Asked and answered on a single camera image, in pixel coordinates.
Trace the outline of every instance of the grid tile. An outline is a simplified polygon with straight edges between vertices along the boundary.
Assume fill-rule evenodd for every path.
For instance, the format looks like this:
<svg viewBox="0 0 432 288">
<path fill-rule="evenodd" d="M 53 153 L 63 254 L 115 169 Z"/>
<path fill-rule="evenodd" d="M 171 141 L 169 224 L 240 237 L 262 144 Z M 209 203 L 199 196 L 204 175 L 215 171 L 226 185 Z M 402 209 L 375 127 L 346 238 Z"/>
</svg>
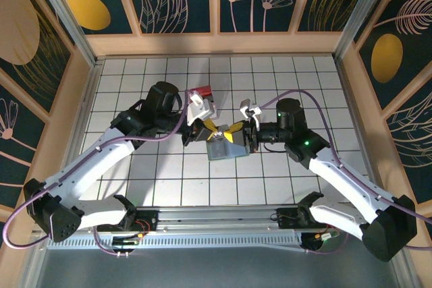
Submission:
<svg viewBox="0 0 432 288">
<path fill-rule="evenodd" d="M 253 57 L 253 72 L 273 72 L 273 62 L 271 57 Z"/>
<path fill-rule="evenodd" d="M 275 72 L 295 72 L 292 57 L 273 57 Z"/>
<path fill-rule="evenodd" d="M 277 94 L 299 89 L 300 84 L 324 109 L 341 158 L 367 174 L 331 57 L 110 59 L 104 69 L 82 149 L 93 145 L 120 111 L 146 98 L 158 81 L 171 82 L 181 91 L 210 84 L 219 113 L 216 125 L 243 120 L 239 106 L 246 98 L 264 105 Z M 298 93 L 288 97 L 300 100 L 308 126 L 327 138 L 312 100 Z M 275 104 L 263 111 L 262 122 L 276 121 Z M 268 146 L 284 150 L 284 144 Z M 259 153 L 248 157 L 208 162 L 205 142 L 183 148 L 181 136 L 174 136 L 160 143 L 144 143 L 110 168 L 83 199 L 121 193 L 137 206 L 290 204 L 319 190 L 337 201 L 344 199 L 286 154 L 269 153 L 261 146 Z"/>
</svg>

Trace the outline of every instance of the yellow circle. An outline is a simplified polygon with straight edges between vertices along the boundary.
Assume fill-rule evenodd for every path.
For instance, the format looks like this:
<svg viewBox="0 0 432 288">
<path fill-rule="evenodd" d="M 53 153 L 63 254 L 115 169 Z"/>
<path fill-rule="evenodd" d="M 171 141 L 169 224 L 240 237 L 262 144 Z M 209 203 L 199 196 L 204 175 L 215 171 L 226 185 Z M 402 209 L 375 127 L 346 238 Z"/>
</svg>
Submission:
<svg viewBox="0 0 432 288">
<path fill-rule="evenodd" d="M 1 0 L 0 57 L 12 64 L 30 62 L 39 47 L 39 20 L 30 0 Z"/>
<path fill-rule="evenodd" d="M 111 23 L 111 16 L 100 0 L 66 0 L 79 25 L 89 30 L 103 30 Z"/>
<path fill-rule="evenodd" d="M 400 39 L 393 34 L 384 34 L 375 43 L 372 51 L 372 75 L 382 84 L 389 82 L 399 70 L 404 55 Z"/>
</svg>

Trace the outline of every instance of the white grid floor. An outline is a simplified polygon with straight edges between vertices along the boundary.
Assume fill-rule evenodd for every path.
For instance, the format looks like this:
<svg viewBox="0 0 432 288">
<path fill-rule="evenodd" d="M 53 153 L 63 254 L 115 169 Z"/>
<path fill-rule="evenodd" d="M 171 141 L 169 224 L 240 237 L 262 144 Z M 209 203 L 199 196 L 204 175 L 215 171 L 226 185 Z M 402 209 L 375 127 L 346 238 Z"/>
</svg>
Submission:
<svg viewBox="0 0 432 288">
<path fill-rule="evenodd" d="M 82 149 L 109 127 L 111 120 L 158 81 L 181 91 L 210 84 L 219 109 L 217 125 L 242 119 L 237 107 L 245 98 L 263 105 L 284 90 L 309 90 L 325 109 L 340 156 L 360 173 L 367 171 L 333 59 L 322 57 L 199 57 L 109 59 L 105 61 Z M 305 108 L 308 126 L 327 137 L 313 102 L 294 94 Z M 276 121 L 275 104 L 262 121 Z M 283 144 L 272 146 L 283 150 Z M 337 201 L 344 198 L 326 181 L 288 159 L 260 153 L 236 160 L 207 160 L 204 142 L 183 148 L 180 136 L 145 143 L 102 176 L 82 199 L 123 194 L 137 206 L 289 204 L 312 191 Z"/>
</svg>

